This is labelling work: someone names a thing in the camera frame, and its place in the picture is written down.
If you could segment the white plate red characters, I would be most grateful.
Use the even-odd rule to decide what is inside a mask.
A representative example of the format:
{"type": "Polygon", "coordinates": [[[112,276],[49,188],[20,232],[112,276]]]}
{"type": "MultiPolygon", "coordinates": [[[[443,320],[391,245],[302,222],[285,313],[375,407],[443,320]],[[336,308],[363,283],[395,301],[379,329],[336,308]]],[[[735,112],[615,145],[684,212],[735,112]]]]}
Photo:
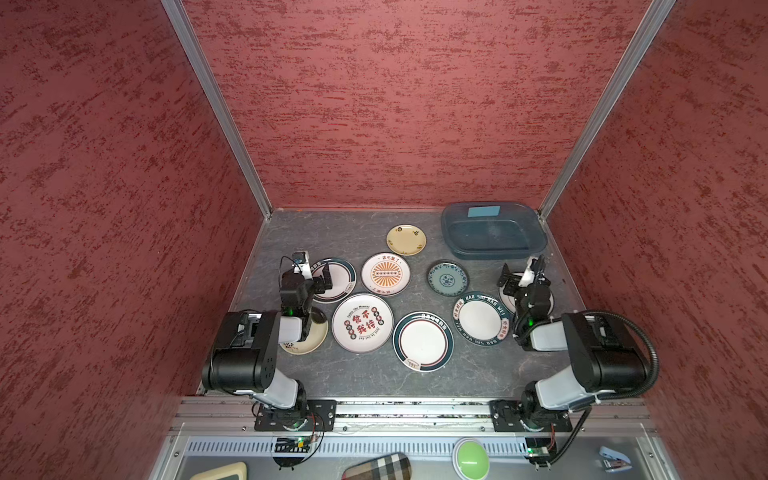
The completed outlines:
{"type": "Polygon", "coordinates": [[[337,306],[331,319],[331,333],[344,350],[370,353],[390,339],[394,321],[393,311],[383,298],[360,293],[337,306]]]}

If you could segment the green red rim plate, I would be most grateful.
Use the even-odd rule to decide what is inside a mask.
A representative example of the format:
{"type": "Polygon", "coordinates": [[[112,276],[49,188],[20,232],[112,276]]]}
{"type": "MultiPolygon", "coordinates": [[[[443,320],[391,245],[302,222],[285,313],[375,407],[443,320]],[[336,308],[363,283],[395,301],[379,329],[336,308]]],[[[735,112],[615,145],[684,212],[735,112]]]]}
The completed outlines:
{"type": "Polygon", "coordinates": [[[454,353],[455,341],[447,322],[426,311],[403,316],[392,335],[398,360],[410,370],[430,373],[444,368],[454,353]]]}

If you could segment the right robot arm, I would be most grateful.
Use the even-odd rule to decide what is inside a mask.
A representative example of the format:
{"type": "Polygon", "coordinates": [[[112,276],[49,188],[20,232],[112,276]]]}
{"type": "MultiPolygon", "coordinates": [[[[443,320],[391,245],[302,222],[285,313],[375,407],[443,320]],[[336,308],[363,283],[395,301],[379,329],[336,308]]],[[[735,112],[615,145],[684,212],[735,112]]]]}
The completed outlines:
{"type": "Polygon", "coordinates": [[[565,352],[569,364],[558,373],[526,385],[518,400],[489,403],[494,429],[569,431],[569,415],[604,400],[638,397],[660,373],[658,353],[648,335],[613,312],[554,311],[545,258],[531,257],[522,272],[504,265],[497,286],[512,308],[511,335],[525,351],[565,352]]]}

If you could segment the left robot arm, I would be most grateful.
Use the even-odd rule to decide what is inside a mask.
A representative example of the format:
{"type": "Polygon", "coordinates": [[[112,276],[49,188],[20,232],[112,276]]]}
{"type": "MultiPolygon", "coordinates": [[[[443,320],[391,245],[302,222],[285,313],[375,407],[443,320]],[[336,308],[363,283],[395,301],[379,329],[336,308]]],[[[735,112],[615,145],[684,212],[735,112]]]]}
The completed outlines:
{"type": "Polygon", "coordinates": [[[303,384],[277,368],[277,353],[282,344],[306,341],[314,325],[327,321],[313,311],[312,303],[332,286],[328,267],[314,276],[307,265],[294,262],[281,275],[278,310],[226,313],[202,367],[204,389],[260,403],[267,410],[262,426],[273,423],[277,429],[299,431],[310,423],[329,431],[332,423],[324,409],[335,403],[310,402],[303,384]]]}

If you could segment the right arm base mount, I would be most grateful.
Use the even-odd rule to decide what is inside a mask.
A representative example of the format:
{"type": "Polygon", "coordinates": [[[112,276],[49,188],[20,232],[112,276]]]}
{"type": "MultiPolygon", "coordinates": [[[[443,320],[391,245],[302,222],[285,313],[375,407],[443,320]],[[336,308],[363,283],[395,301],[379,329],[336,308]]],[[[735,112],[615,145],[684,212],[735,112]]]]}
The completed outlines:
{"type": "Polygon", "coordinates": [[[536,401],[492,400],[488,403],[495,432],[550,433],[571,432],[567,411],[547,410],[536,401]]]}

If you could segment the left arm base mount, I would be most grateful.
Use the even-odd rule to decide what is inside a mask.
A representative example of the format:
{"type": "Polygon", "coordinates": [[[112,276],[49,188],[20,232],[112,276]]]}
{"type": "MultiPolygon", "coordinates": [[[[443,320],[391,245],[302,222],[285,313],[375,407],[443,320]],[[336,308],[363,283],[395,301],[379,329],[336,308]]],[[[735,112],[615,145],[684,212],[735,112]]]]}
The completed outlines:
{"type": "Polygon", "coordinates": [[[299,399],[295,406],[280,409],[260,405],[254,421],[257,432],[332,431],[336,417],[335,400],[299,399]]]}

